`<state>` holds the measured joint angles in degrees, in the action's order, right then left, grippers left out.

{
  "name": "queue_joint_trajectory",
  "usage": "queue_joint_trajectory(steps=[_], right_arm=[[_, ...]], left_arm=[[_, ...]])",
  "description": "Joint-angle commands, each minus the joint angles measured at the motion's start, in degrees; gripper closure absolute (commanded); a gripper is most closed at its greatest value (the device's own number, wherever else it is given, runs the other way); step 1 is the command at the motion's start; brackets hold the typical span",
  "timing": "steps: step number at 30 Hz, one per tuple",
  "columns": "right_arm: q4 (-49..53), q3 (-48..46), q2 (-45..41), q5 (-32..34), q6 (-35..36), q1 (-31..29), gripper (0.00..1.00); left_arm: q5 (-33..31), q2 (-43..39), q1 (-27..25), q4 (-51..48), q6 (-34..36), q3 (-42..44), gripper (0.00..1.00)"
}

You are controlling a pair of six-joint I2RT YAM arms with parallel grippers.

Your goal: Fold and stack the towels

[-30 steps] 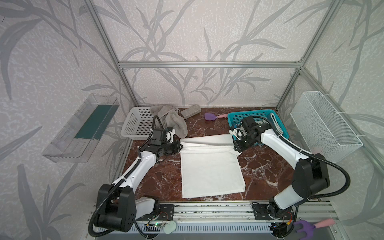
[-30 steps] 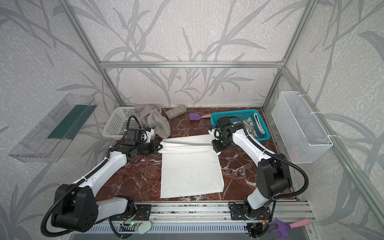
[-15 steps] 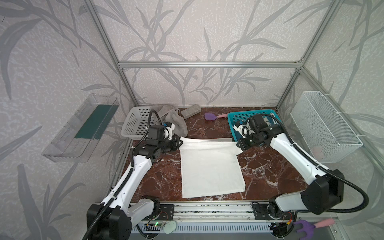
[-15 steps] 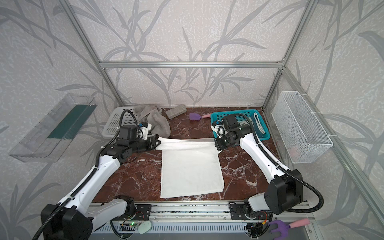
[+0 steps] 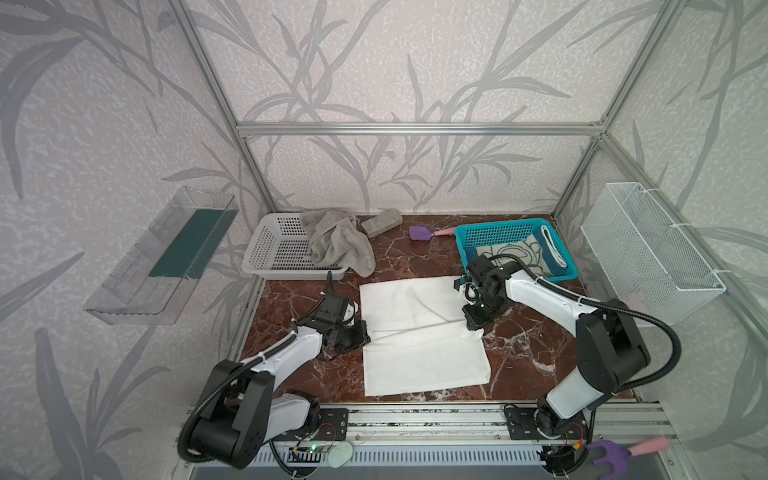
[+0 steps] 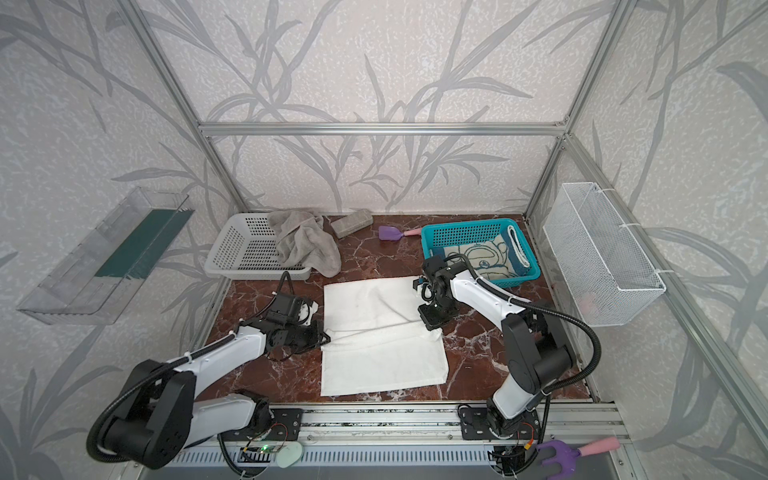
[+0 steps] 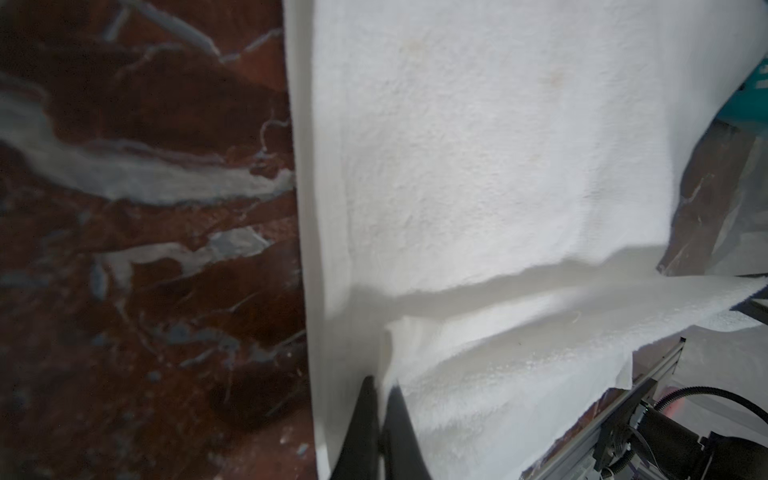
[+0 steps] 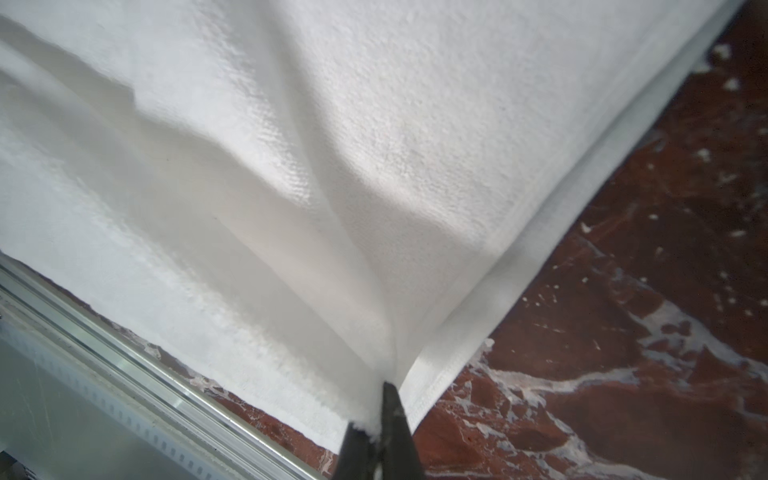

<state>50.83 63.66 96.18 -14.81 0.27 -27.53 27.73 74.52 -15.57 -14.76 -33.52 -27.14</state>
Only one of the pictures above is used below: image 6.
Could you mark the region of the white towel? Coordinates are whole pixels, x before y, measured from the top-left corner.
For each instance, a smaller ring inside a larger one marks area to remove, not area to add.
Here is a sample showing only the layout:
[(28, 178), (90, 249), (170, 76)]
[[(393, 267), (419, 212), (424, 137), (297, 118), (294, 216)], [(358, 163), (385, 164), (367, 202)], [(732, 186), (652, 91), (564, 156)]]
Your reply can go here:
[(325, 397), (439, 385), (449, 365), (439, 329), (429, 330), (413, 288), (417, 278), (381, 278), (324, 287), (321, 394)]

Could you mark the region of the teal plastic basket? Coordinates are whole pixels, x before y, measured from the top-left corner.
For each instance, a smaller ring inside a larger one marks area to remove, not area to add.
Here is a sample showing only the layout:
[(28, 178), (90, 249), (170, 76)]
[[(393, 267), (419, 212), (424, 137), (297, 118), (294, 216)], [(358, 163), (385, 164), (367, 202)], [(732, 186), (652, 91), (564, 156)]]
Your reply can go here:
[(442, 253), (444, 247), (492, 240), (507, 226), (513, 226), (517, 230), (524, 252), (531, 261), (531, 270), (526, 276), (489, 281), (501, 288), (514, 288), (525, 282), (537, 280), (541, 275), (541, 271), (533, 250), (518, 224), (514, 220), (508, 218), (431, 224), (425, 226), (421, 232), (422, 250), (425, 260), (432, 256), (443, 256)]

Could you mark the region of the blue beige Doraemon towel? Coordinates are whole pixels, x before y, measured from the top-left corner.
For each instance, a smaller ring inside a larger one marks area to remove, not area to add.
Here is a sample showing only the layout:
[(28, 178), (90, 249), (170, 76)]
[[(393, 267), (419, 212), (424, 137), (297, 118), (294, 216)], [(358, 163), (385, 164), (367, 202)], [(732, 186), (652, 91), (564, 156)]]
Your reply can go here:
[(513, 226), (505, 227), (492, 240), (443, 248), (443, 256), (455, 254), (464, 255), (475, 271), (488, 280), (522, 277), (531, 270), (531, 261)]

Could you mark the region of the white perforated plastic basket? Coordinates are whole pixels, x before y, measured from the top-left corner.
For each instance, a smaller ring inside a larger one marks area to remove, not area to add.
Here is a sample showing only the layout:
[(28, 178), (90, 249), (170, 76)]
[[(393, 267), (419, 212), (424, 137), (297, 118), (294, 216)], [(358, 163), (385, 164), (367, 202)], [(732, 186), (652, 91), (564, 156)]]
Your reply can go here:
[(293, 280), (307, 280), (311, 275), (309, 267), (282, 265), (267, 213), (230, 217), (208, 253), (204, 271), (209, 276), (239, 281), (277, 281), (284, 271)]

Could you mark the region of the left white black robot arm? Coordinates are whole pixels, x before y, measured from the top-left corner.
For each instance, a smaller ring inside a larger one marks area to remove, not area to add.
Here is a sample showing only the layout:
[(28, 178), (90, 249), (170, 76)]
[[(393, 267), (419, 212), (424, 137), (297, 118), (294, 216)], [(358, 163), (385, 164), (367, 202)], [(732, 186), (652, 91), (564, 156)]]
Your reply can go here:
[(223, 338), (173, 360), (139, 363), (92, 425), (88, 455), (102, 463), (134, 461), (159, 469), (183, 449), (227, 432), (272, 433), (275, 421), (266, 397), (247, 391), (213, 400), (200, 396), (275, 350), (303, 354), (329, 343), (315, 319), (317, 310), (311, 299), (276, 293)]

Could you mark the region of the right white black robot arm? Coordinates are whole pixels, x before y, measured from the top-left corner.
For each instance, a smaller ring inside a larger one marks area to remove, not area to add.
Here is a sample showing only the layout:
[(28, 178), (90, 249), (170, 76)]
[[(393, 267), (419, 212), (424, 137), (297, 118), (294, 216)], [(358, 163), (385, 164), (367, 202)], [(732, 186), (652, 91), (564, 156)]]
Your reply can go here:
[[(583, 320), (507, 292), (481, 276), (464, 254), (427, 258), (413, 288), (424, 300), (418, 311), (427, 329), (442, 328), (463, 304), (501, 332), (508, 376), (487, 402), (489, 428), (497, 436), (507, 436), (554, 391), (586, 379), (602, 359), (600, 339)], [(587, 365), (568, 378), (564, 374), (576, 355), (566, 324), (585, 333), (592, 345)]]

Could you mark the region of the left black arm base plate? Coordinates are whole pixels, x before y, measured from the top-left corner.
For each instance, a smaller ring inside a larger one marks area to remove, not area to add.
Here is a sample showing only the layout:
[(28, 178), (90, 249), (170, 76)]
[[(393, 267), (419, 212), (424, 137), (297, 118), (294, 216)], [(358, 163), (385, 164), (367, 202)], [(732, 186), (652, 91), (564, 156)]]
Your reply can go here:
[(258, 441), (296, 441), (302, 425), (304, 410), (300, 408), (270, 409), (262, 415), (251, 437)]

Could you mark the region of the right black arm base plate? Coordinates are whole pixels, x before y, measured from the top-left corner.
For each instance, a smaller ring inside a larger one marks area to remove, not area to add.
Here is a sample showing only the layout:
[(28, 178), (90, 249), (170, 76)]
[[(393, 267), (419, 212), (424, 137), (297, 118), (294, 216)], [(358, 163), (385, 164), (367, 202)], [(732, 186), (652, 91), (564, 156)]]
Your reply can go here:
[(457, 415), (463, 440), (535, 440), (540, 426), (535, 411), (508, 419), (495, 407), (459, 404)]

